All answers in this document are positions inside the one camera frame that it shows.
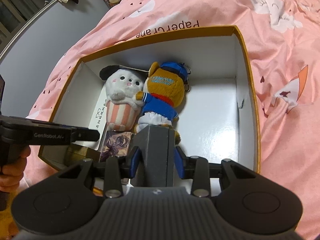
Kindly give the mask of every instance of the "circular pad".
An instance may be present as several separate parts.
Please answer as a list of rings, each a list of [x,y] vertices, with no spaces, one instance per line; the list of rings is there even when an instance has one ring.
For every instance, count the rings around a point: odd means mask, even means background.
[[[288,231],[302,216],[299,198],[266,179],[238,179],[216,197],[215,206],[226,222],[257,235]]]
[[[73,231],[88,223],[98,210],[97,197],[73,179],[40,182],[22,191],[11,206],[17,226],[40,235]]]

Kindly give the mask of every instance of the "cardboard box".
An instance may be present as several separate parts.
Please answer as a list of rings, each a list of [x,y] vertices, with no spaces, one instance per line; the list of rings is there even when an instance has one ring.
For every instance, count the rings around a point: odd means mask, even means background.
[[[85,158],[93,159],[98,162],[100,158],[100,152],[93,150],[89,147],[81,146],[72,143],[68,148],[66,155],[64,156],[64,165],[71,166],[76,162],[83,160]]]
[[[186,154],[213,163],[230,158],[259,172],[256,94],[244,39],[236,26],[146,35],[83,57],[65,84],[50,121],[96,129],[94,117],[105,96],[100,70],[120,64],[147,71],[154,61],[183,62],[192,70],[191,90],[177,109],[176,129]],[[101,135],[103,128],[98,127]],[[78,144],[99,148],[99,142]],[[63,163],[67,148],[41,147],[39,157],[59,168],[53,162]]]

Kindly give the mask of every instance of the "gray block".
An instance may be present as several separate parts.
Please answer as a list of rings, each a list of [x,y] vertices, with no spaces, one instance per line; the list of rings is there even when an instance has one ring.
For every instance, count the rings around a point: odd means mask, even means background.
[[[141,149],[143,162],[131,184],[135,187],[172,187],[174,131],[149,125],[134,136],[133,146]]]

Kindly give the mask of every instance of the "blue hat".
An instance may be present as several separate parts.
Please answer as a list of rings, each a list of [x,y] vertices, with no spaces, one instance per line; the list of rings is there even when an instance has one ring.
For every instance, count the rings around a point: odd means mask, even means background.
[[[161,64],[160,68],[177,74],[183,80],[184,83],[187,81],[188,72],[185,69],[183,63],[164,62]]]

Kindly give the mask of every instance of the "popcorn bucket plush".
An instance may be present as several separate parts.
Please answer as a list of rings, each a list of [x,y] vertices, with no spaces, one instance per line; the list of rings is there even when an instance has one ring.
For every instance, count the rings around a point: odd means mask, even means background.
[[[112,65],[100,71],[100,78],[106,80],[107,125],[110,130],[129,131],[141,111],[143,101],[136,100],[142,91],[144,78],[137,71]]]
[[[114,104],[111,100],[106,103],[107,125],[113,131],[130,131],[141,108],[134,109],[129,104]]]

